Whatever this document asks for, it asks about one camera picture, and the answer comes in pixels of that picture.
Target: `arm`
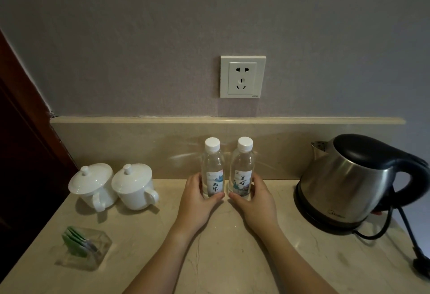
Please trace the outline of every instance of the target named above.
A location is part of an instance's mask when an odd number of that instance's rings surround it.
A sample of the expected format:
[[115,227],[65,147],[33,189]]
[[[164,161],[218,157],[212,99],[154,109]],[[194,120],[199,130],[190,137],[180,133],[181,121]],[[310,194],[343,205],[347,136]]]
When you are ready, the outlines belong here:
[[224,193],[204,199],[200,193],[200,173],[188,178],[179,205],[178,217],[161,247],[134,278],[123,294],[170,294],[194,234],[207,222]]
[[275,200],[260,176],[253,174],[254,196],[250,201],[235,193],[229,197],[243,210],[245,220],[261,238],[288,293],[335,294],[331,287],[293,248],[278,225]]

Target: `teacup lid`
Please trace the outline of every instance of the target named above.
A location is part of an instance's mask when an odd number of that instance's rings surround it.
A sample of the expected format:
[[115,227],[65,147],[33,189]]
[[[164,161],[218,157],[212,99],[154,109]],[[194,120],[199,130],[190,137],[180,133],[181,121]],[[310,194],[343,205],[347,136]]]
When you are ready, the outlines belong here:
[[83,166],[70,180],[69,191],[74,194],[91,193],[104,186],[112,174],[112,168],[108,164]]
[[152,178],[152,170],[145,164],[126,164],[112,179],[115,192],[128,194],[140,190]]

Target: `countertop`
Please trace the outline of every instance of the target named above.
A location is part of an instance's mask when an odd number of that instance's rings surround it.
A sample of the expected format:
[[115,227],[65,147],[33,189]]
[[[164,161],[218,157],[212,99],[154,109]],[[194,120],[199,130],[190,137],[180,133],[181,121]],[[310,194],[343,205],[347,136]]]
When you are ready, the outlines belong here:
[[[416,276],[410,264],[412,244],[392,222],[377,241],[354,235],[335,236],[311,226],[293,202],[297,181],[266,181],[278,210],[282,231],[339,293],[429,293],[430,282]],[[157,207],[131,211],[121,201],[97,215],[69,195],[31,246],[0,284],[0,293],[121,293],[158,249],[173,224],[184,180],[156,179]],[[385,216],[370,216],[362,232],[370,234]],[[55,265],[69,226],[103,230],[113,240],[94,272]],[[266,250],[249,232],[228,198],[196,235],[186,255],[176,293],[278,293],[282,285]]]

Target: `clear acrylic holder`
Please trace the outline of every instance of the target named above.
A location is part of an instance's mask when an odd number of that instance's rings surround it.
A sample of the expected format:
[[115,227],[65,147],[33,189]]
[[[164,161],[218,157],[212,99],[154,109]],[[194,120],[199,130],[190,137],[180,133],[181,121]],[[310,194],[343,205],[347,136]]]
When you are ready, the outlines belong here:
[[77,257],[69,252],[66,244],[63,244],[59,253],[59,258],[56,261],[56,265],[80,270],[97,270],[105,258],[106,253],[109,251],[109,248],[112,245],[112,240],[104,231],[80,227],[74,228],[85,238],[91,240],[91,242],[97,247],[98,252],[89,253],[85,258]]

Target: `plastic water bottle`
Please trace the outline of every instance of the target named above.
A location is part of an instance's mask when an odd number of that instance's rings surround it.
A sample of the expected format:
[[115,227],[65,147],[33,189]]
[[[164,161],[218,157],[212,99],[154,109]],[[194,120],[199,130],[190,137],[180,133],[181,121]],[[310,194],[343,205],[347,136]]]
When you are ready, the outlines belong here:
[[202,155],[202,185],[205,198],[224,191],[224,156],[217,138],[207,138]]
[[246,197],[251,189],[251,176],[255,166],[252,145],[252,139],[243,136],[237,141],[237,149],[231,155],[228,190],[242,197]]

